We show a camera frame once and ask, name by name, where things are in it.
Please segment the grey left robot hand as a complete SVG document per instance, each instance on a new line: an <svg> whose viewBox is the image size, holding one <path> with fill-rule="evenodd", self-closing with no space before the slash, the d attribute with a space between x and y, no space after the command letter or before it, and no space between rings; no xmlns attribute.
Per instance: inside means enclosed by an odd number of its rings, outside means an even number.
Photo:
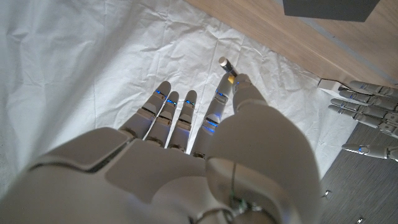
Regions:
<svg viewBox="0 0 398 224"><path fill-rule="evenodd" d="M397 138L397 88L354 80L353 90L341 90L328 108Z"/></svg>

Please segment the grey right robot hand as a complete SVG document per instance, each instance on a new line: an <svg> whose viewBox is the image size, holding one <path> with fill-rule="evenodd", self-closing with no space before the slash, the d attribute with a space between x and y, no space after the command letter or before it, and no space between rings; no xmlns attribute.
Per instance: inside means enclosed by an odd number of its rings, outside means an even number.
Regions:
<svg viewBox="0 0 398 224"><path fill-rule="evenodd" d="M190 92L163 82L119 129L98 128L30 163L1 199L2 223L318 223L306 137L245 74L226 74L191 154Z"/></svg>

